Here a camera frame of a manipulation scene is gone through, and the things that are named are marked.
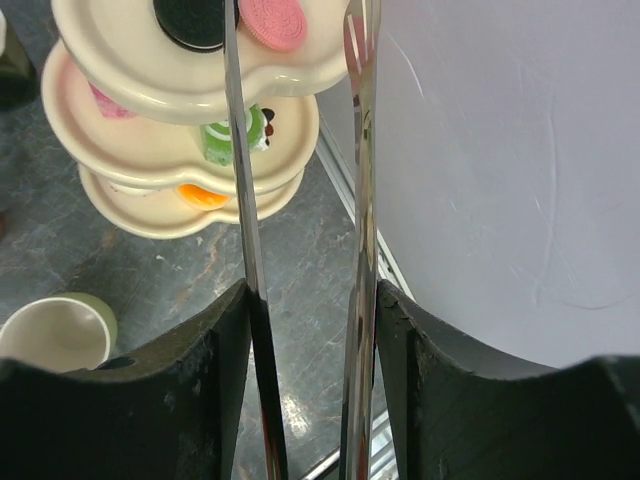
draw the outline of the orange toy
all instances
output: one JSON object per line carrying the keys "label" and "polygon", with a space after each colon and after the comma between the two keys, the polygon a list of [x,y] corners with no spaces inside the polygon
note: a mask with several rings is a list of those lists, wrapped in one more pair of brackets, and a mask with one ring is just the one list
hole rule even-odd
{"label": "orange toy", "polygon": [[231,197],[210,192],[197,185],[180,185],[177,190],[189,205],[200,210],[217,210],[224,207],[231,200]]}

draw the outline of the white panel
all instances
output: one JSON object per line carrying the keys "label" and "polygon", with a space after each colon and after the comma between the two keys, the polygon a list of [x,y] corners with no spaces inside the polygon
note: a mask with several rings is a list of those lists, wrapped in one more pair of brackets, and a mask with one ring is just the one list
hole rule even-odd
{"label": "white panel", "polygon": [[640,353],[640,2],[383,3],[379,223],[419,303],[553,366]]}

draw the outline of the pink toy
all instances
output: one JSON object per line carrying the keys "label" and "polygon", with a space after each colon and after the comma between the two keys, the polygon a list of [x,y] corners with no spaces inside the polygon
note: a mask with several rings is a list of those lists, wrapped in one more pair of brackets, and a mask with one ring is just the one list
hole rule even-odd
{"label": "pink toy", "polygon": [[307,19],[297,0],[239,0],[238,7],[249,31],[269,48],[290,52],[307,37]]}
{"label": "pink toy", "polygon": [[89,86],[104,118],[131,118],[136,116],[135,113],[122,108],[93,85],[89,84]]}

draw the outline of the gray countertop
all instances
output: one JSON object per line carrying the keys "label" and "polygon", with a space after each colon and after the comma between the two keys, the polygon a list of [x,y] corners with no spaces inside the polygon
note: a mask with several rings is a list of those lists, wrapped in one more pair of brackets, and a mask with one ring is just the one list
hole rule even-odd
{"label": "gray countertop", "polygon": [[[49,0],[0,0],[38,71],[57,39]],[[189,318],[243,275],[240,230],[211,225],[152,241],[105,220],[86,198],[74,161],[39,100],[0,114],[0,322],[62,291],[97,295],[120,325],[116,354]],[[353,225],[313,159],[289,205],[261,222],[261,238],[291,478],[338,447],[344,335],[354,262]],[[376,410],[383,409],[377,381]],[[266,478],[250,365],[234,478]]]}

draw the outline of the cream-colored plate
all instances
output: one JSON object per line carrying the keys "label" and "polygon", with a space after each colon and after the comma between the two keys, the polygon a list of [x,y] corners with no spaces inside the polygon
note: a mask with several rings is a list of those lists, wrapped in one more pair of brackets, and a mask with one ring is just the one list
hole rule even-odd
{"label": "cream-colored plate", "polygon": [[[111,223],[129,233],[145,238],[186,237],[213,222],[238,223],[238,202],[231,200],[219,210],[204,212],[188,205],[173,189],[159,190],[146,196],[117,192],[109,182],[78,165],[84,191],[94,207]],[[256,197],[258,218],[267,218],[293,198],[300,187],[304,171],[282,188]]]}
{"label": "cream-colored plate", "polygon": [[[91,171],[119,185],[160,189],[193,183],[235,196],[232,166],[204,160],[197,127],[144,117],[107,119],[100,114],[86,78],[62,42],[53,48],[42,75],[42,101],[53,131],[65,149]],[[290,182],[311,158],[319,132],[313,96],[271,97],[274,135],[266,152],[251,154],[257,195]]]}
{"label": "cream-colored plate", "polygon": [[[293,53],[255,40],[242,22],[238,51],[247,106],[267,96],[318,93],[346,75],[347,0],[298,0],[309,32]],[[125,108],[161,122],[224,120],[222,51],[189,52],[160,29],[153,0],[52,0],[60,35],[91,82]]]}

